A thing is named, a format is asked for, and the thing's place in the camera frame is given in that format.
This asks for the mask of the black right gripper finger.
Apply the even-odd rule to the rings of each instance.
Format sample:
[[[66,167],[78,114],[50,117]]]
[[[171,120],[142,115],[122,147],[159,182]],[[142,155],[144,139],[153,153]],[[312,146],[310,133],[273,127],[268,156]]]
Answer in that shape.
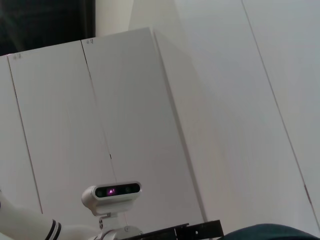
[[[160,229],[148,233],[140,233],[139,235],[129,237],[128,240],[177,240],[177,230],[183,230],[189,224],[181,224],[177,226],[172,226],[164,229]]]
[[[177,238],[221,238],[224,236],[220,220],[177,227],[175,233]]]

